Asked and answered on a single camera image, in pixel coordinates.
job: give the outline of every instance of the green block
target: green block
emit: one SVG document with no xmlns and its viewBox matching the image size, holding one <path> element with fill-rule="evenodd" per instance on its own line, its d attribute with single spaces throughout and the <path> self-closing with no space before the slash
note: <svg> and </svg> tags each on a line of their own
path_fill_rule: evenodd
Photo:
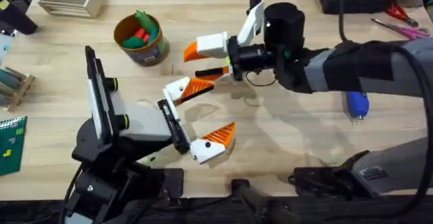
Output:
<svg viewBox="0 0 433 224">
<path fill-rule="evenodd" d="M 27 116 L 0 122 L 0 175 L 20 171 L 26 124 Z"/>
<path fill-rule="evenodd" d="M 158 36 L 158 27 L 154 27 L 153 29 L 150 30 L 149 41 L 147 41 L 147 43 L 150 44 L 154 42 L 157 36 Z"/>
<path fill-rule="evenodd" d="M 146 43 L 144 40 L 137 37 L 131 37 L 122 42 L 122 46 L 128 49 L 138 49 L 144 47 L 145 45 Z"/>
<path fill-rule="evenodd" d="M 137 19 L 140 26 L 146 30 L 146 32 L 152 30 L 153 28 L 158 28 L 145 11 L 141 12 L 137 10 L 135 12 L 135 18 Z"/>
</svg>

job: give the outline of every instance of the black cylinder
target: black cylinder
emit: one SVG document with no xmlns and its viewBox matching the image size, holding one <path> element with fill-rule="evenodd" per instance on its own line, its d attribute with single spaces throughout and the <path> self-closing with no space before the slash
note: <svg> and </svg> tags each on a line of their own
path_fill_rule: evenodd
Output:
<svg viewBox="0 0 433 224">
<path fill-rule="evenodd" d="M 249 45 L 240 47 L 239 63 L 240 69 L 244 72 L 261 72 L 275 67 L 275 56 L 268 52 L 264 45 Z"/>
<path fill-rule="evenodd" d="M 119 130 L 129 129 L 130 122 L 128 115 L 116 115 L 116 124 Z"/>
<path fill-rule="evenodd" d="M 97 198 L 98 202 L 101 203 L 108 203 L 116 193 L 116 189 L 107 181 L 90 172 L 81 173 L 76 180 L 75 189 L 78 193 L 88 196 L 88 198 Z"/>
<path fill-rule="evenodd" d="M 274 3 L 265 9 L 265 45 L 275 53 L 279 46 L 296 53 L 304 47 L 305 15 L 291 3 Z"/>
<path fill-rule="evenodd" d="M 119 88 L 119 83 L 116 78 L 105 78 L 104 86 L 109 89 L 111 92 L 115 92 Z"/>
<path fill-rule="evenodd" d="M 0 9 L 0 20 L 25 35 L 34 33 L 38 28 L 25 13 L 21 12 L 21 10 L 12 3 L 9 3 L 5 9 Z"/>
</svg>

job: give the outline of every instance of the orange tip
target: orange tip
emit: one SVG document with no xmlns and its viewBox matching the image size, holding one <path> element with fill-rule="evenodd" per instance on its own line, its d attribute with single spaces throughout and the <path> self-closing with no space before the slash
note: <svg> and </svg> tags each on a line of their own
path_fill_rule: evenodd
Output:
<svg viewBox="0 0 433 224">
<path fill-rule="evenodd" d="M 216 131 L 209 133 L 208 135 L 202 137 L 204 140 L 212 141 L 215 143 L 221 143 L 224 147 L 228 148 L 230 146 L 231 140 L 235 135 L 235 122 L 222 127 Z"/>
<path fill-rule="evenodd" d="M 137 32 L 135 32 L 134 36 L 142 39 L 144 37 L 144 34 L 145 34 L 144 28 L 140 28 L 139 30 L 137 30 Z"/>
<path fill-rule="evenodd" d="M 192 60 L 207 58 L 205 55 L 200 55 L 197 52 L 197 42 L 192 43 L 188 46 L 187 49 L 183 52 L 183 61 L 188 62 Z"/>
</svg>

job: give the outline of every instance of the wooden table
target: wooden table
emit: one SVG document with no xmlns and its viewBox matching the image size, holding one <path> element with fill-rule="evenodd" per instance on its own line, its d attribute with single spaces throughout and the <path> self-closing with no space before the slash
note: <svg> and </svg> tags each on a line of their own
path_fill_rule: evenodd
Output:
<svg viewBox="0 0 433 224">
<path fill-rule="evenodd" d="M 85 19 L 50 16 L 37 1 L 28 15 L 39 25 L 38 33 L 18 35 L 4 61 L 4 66 L 31 73 L 37 81 L 16 113 L 0 114 L 1 119 L 29 117 L 21 171 L 0 177 L 0 200 L 63 198 L 78 166 L 71 159 L 76 132 L 90 117 L 85 45 L 94 48 L 106 74 L 118 78 L 124 100 L 156 106 L 165 84 L 224 63 L 184 64 L 183 50 L 198 35 L 223 30 L 237 34 L 248 8 L 248 0 L 108 0 L 98 19 Z M 340 42 L 337 16 L 322 14 L 317 0 L 264 1 L 292 2 L 305 13 L 307 47 Z M 137 9 L 157 17 L 170 41 L 170 54 L 158 66 L 136 65 L 112 38 L 117 22 Z M 411 9 L 409 15 L 421 26 L 432 27 L 424 9 Z M 346 15 L 347 37 L 358 42 L 402 39 L 371 22 L 372 17 L 398 23 L 385 14 Z M 255 41 L 263 40 L 260 36 Z M 252 75 L 255 83 L 272 79 L 270 72 Z M 426 134 L 421 99 L 369 97 L 369 115 L 362 125 L 352 125 L 343 112 L 341 93 L 304 95 L 278 84 L 221 83 L 178 110 L 188 131 L 198 136 L 236 121 L 232 154 L 199 165 L 189 154 L 181 156 L 169 146 L 156 154 L 152 166 L 185 169 L 184 196 L 225 196 L 234 178 L 247 178 L 268 194 L 294 195 L 287 176 L 296 166 L 336 165 L 361 150 L 381 150 Z"/>
</svg>

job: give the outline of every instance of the blue object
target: blue object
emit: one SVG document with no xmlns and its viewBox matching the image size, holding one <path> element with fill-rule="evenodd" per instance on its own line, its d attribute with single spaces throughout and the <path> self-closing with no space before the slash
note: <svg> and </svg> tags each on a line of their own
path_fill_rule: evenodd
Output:
<svg viewBox="0 0 433 224">
<path fill-rule="evenodd" d="M 346 102 L 351 117 L 362 120 L 367 116 L 369 102 L 366 93 L 346 92 Z"/>
</svg>

